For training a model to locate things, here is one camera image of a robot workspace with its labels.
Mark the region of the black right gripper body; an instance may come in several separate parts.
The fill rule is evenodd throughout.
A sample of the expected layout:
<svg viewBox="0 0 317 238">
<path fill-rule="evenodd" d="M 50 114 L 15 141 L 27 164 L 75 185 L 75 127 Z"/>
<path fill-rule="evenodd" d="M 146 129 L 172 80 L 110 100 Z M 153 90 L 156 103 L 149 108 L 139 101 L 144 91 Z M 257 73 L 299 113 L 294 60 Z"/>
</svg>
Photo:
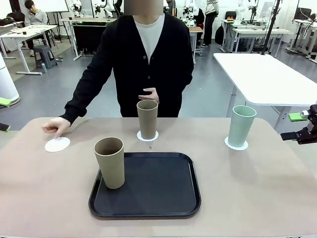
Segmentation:
<svg viewBox="0 0 317 238">
<path fill-rule="evenodd" d="M 308 120 L 310 121 L 307 125 L 307 129 L 310 133 L 310 143 L 316 143 L 317 142 L 317 105 L 311 105 L 310 109 L 308 110 Z"/>
</svg>

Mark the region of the person's left hand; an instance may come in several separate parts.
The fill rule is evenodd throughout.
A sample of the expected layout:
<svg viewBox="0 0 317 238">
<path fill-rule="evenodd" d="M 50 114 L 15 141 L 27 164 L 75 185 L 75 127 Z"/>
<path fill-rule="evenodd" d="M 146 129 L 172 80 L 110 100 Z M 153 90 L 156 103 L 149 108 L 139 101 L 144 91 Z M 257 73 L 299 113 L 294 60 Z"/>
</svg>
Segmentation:
<svg viewBox="0 0 317 238">
<path fill-rule="evenodd" d="M 139 95 L 140 100 L 153 100 L 159 104 L 159 96 L 157 94 L 156 88 L 146 88 L 143 89 L 144 92 L 149 93 L 148 95 Z"/>
</svg>

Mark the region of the person's right hand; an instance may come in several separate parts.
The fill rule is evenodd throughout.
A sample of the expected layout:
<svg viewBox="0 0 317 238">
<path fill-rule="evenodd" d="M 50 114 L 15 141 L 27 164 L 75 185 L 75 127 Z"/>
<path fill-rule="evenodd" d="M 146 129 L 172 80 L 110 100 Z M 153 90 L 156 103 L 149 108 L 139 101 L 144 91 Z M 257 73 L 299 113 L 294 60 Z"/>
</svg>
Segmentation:
<svg viewBox="0 0 317 238">
<path fill-rule="evenodd" d="M 49 120 L 42 126 L 45 133 L 53 133 L 54 139 L 58 139 L 71 126 L 71 123 L 61 117 L 56 117 Z"/>
</svg>

